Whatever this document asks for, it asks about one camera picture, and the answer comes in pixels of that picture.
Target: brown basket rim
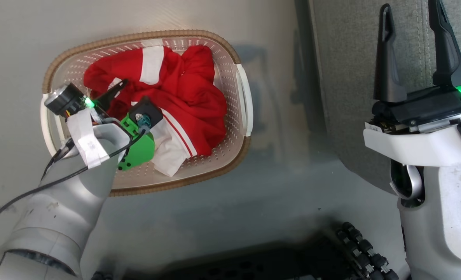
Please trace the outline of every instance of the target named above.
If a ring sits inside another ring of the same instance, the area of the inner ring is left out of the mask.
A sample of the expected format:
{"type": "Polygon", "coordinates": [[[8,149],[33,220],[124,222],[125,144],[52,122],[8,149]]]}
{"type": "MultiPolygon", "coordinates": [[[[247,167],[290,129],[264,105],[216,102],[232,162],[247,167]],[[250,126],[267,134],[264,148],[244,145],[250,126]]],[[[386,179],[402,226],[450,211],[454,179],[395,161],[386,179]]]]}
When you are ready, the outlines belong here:
{"type": "MultiPolygon", "coordinates": [[[[142,33],[134,33],[128,35],[122,35],[118,37],[112,37],[108,39],[103,39],[99,41],[95,41],[92,43],[83,44],[81,46],[77,46],[75,48],[71,48],[67,51],[64,51],[58,57],[56,57],[51,65],[48,67],[45,75],[44,75],[44,82],[42,83],[42,94],[46,94],[51,92],[51,82],[54,78],[58,67],[61,66],[63,62],[65,62],[70,57],[77,55],[79,53],[83,53],[85,51],[90,51],[98,48],[103,48],[106,46],[113,46],[122,43],[128,43],[133,41],[144,41],[149,39],[163,39],[163,38],[173,38],[173,37],[199,37],[199,38],[207,38],[216,41],[220,44],[227,52],[229,53],[230,57],[232,58],[234,64],[241,64],[241,59],[239,58],[236,50],[222,37],[216,35],[215,33],[206,31],[206,30],[165,30],[165,31],[151,31],[151,32],[142,32],[142,33]]],[[[179,179],[172,182],[167,183],[159,183],[150,186],[141,186],[141,187],[133,187],[133,188],[123,188],[123,189],[112,189],[110,196],[126,196],[126,195],[138,195],[138,194],[145,194],[145,193],[154,193],[157,191],[169,190],[174,188],[179,188],[183,186],[187,186],[190,184],[195,184],[199,182],[203,182],[215,177],[219,177],[224,175],[234,168],[236,168],[246,157],[248,150],[250,148],[251,138],[244,137],[243,145],[241,146],[241,150],[237,154],[237,156],[226,166],[221,167],[217,170],[213,170],[211,172],[207,172],[204,174],[196,175],[193,177],[189,177],[186,179],[179,179]]]]}

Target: red and white garment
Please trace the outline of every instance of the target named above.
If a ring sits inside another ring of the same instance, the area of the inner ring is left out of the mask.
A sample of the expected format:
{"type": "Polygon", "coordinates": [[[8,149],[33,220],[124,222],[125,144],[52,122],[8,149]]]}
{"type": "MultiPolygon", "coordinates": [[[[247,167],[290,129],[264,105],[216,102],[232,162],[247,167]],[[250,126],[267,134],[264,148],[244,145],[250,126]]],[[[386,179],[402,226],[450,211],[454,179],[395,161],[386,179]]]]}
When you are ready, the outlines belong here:
{"type": "Polygon", "coordinates": [[[101,58],[85,72],[84,85],[95,99],[129,80],[108,110],[117,119],[143,96],[161,108],[164,118],[151,129],[156,144],[151,161],[158,171],[173,176],[187,158],[211,155],[225,137],[227,103],[213,85],[214,76],[206,46],[191,46],[182,55],[156,46],[101,58]]]}

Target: laundry basket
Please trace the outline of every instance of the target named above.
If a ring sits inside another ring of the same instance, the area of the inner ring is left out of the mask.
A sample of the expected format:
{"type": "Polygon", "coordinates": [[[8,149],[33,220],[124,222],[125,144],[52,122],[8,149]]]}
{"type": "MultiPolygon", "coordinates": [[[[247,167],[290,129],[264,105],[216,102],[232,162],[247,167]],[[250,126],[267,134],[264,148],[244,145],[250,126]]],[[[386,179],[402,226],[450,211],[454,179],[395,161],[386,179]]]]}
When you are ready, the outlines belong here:
{"type": "Polygon", "coordinates": [[[65,82],[72,82],[89,95],[83,77],[87,68],[98,59],[136,48],[167,46],[183,53],[190,46],[203,45],[211,49],[215,63],[215,86],[227,100],[225,127],[227,135],[211,156],[187,159],[179,171],[168,177],[145,163],[128,171],[117,171],[111,196],[151,193],[186,186],[218,177],[241,163],[250,146],[253,129],[253,107],[250,85],[241,61],[225,39],[204,30],[156,31],[104,39],[78,46],[58,56],[49,66],[42,85],[40,119],[46,146],[51,154],[70,137],[62,117],[53,115],[44,106],[47,94],[65,82]]]}

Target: gray fabric sofa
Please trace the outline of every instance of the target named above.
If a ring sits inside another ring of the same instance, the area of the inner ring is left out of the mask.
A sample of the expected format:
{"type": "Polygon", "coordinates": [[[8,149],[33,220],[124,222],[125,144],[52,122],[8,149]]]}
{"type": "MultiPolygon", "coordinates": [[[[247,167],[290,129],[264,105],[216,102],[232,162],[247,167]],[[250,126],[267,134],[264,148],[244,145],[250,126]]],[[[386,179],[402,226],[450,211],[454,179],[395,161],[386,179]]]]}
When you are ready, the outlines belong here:
{"type": "MultiPolygon", "coordinates": [[[[389,159],[365,147],[364,122],[372,99],[380,7],[391,5],[400,81],[408,91],[432,85],[434,33],[427,0],[311,0],[326,125],[334,148],[352,172],[385,191],[389,159]]],[[[461,1],[443,0],[461,50],[461,1]]]]}

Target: gray floor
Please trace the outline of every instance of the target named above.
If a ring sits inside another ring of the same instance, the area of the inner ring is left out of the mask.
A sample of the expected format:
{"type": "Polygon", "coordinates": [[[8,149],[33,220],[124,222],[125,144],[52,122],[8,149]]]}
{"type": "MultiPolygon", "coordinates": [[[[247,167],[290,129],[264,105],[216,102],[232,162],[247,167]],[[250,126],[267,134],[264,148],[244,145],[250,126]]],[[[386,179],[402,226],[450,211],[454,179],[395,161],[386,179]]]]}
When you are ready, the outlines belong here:
{"type": "MultiPolygon", "coordinates": [[[[352,222],[392,268],[407,271],[397,198],[346,170],[329,148],[306,3],[0,1],[0,205],[34,188],[49,160],[38,107],[55,56],[119,34],[200,28],[227,39],[248,73],[255,111],[248,157],[204,183],[108,199],[83,256],[84,278],[100,264],[115,264],[117,275],[152,275],[185,259],[297,243],[338,221],[352,222]]],[[[0,217],[0,244],[21,206],[0,217]]]]}

